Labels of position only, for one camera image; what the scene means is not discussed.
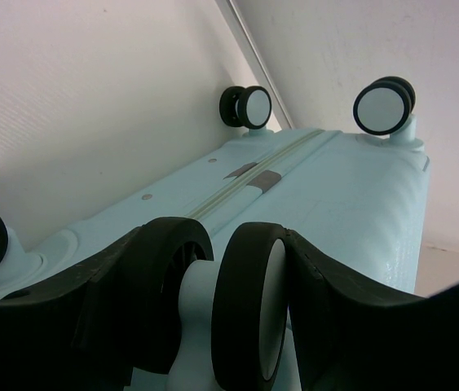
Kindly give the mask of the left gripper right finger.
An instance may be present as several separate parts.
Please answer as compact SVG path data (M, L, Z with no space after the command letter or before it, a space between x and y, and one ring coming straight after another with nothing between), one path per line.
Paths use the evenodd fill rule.
M287 233L289 312L305 390L459 390L459 284L419 297Z

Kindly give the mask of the light blue suitcase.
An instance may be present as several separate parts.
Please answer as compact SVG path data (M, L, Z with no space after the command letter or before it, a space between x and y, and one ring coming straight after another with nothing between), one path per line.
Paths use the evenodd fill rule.
M251 130L211 155L74 222L36 248L23 248L7 226L0 300L107 248L135 228L117 264L119 348L133 366L122 390L169 390L164 375L138 369L135 346L143 315L143 229L159 217L184 217L206 230L214 261L247 222L297 231L324 253L405 292L415 286L430 179L430 159L413 127L382 138L325 130ZM300 389L293 331L285 340L274 385Z

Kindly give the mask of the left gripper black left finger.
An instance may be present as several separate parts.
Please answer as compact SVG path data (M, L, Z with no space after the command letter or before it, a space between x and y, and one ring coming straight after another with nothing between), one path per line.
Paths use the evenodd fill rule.
M117 264L135 228L84 261L0 300L0 390L122 390Z

